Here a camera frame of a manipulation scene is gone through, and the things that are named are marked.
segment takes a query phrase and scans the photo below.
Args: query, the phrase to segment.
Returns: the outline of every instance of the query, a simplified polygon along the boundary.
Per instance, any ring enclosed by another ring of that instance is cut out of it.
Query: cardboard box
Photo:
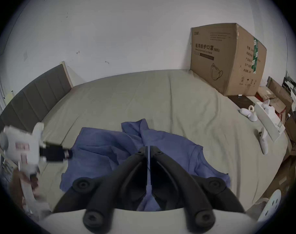
[[[236,23],[192,28],[191,70],[225,96],[255,96],[266,48]]]
[[[269,106],[275,108],[275,111],[278,114],[278,116],[282,114],[286,109],[285,104],[279,98],[271,99],[269,101]]]
[[[257,93],[259,96],[262,98],[262,100],[267,100],[267,99],[275,99],[277,96],[267,87],[265,86],[259,86],[257,89]]]
[[[284,132],[285,132],[285,135],[288,139],[288,147],[286,149],[286,152],[285,152],[282,162],[285,161],[290,155],[296,156],[296,150],[292,150],[291,140],[290,140],[288,134],[286,133],[286,131],[284,131]]]
[[[270,76],[267,80],[267,87],[285,104],[286,113],[288,113],[292,107],[293,99],[275,80]]]
[[[270,198],[272,193],[279,189],[281,195],[285,196],[290,186],[296,179],[296,156],[290,156],[282,162],[275,178],[270,183],[262,197]]]
[[[296,123],[293,117],[293,113],[290,114],[290,117],[288,117],[285,121],[285,130],[288,134],[291,143],[292,143],[292,150],[296,150]]]

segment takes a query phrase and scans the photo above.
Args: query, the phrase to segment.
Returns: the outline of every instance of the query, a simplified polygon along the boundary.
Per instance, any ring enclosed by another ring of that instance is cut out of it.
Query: gray bedsheet
[[[203,146],[205,159],[228,173],[231,190],[245,209],[267,189],[282,162],[287,138],[282,134],[263,155],[258,132],[238,107],[192,71],[131,73],[72,88],[43,120],[44,139],[71,148],[82,127],[121,131],[121,122],[147,120],[150,128],[184,136]],[[41,164],[39,191],[53,208],[63,164]]]

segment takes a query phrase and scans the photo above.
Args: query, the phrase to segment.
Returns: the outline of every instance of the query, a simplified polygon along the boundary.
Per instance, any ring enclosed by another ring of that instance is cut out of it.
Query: white device
[[[18,164],[19,171],[25,173],[27,177],[37,173],[40,161],[40,146],[45,147],[42,142],[43,129],[44,124],[38,122],[32,133],[13,126],[4,127],[3,132],[0,133],[0,146],[4,150],[6,157]],[[50,214],[48,203],[34,198],[31,185],[22,179],[20,183],[27,206],[33,215],[43,219]]]
[[[257,121],[257,115],[256,112],[254,112],[254,107],[251,105],[249,106],[249,109],[241,108],[240,113],[244,116],[246,116],[250,121]]]
[[[261,131],[259,132],[259,143],[264,155],[268,153],[268,143],[266,140],[267,135],[268,135],[268,132],[266,128],[262,127]]]

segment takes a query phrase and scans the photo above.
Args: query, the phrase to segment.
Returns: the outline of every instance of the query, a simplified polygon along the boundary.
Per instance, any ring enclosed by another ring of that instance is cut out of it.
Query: upholstered headboard
[[[40,75],[5,107],[0,115],[0,133],[9,125],[32,132],[35,124],[42,121],[72,87],[64,62]]]

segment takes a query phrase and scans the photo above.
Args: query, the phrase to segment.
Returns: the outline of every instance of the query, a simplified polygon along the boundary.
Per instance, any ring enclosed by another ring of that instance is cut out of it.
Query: clutter
[[[285,130],[284,125],[275,113],[275,108],[269,106],[268,100],[265,102],[259,102],[256,97],[250,98],[253,102],[255,102],[254,108],[257,117],[263,123],[273,142],[275,142]]]
[[[286,149],[285,156],[283,157],[282,162],[285,161],[291,155],[291,151],[292,151],[292,143],[288,134],[286,133],[286,130],[284,131],[284,133],[286,135],[286,138],[288,139],[288,147]]]
[[[277,96],[265,86],[258,87],[255,97],[258,98],[260,101],[277,98]]]
[[[267,80],[267,87],[285,104],[286,113],[288,113],[292,107],[293,99],[288,94],[287,91],[284,90],[282,86],[280,86],[275,80],[273,80],[270,76]]]
[[[246,116],[250,121],[257,121],[257,115],[256,112],[254,112],[254,107],[251,105],[248,109],[241,108],[240,113],[244,116]]]
[[[225,96],[254,96],[266,48],[236,23],[192,28],[191,70]]]
[[[265,127],[262,127],[262,130],[259,132],[259,143],[264,155],[268,153],[268,143],[266,137],[268,132]]]
[[[296,150],[296,122],[293,112],[289,115],[290,116],[285,121],[285,130],[292,142],[292,150]]]
[[[255,97],[260,101],[270,99],[269,105],[275,108],[276,115],[278,115],[279,119],[282,121],[283,112],[285,112],[286,106],[272,91],[270,91],[269,88],[259,86]]]
[[[296,95],[294,94],[293,90],[291,90],[291,97],[293,99],[292,111],[294,112],[296,110]]]
[[[282,162],[275,178],[272,180],[262,197],[270,198],[279,189],[285,196],[296,178],[296,156],[288,157]]]

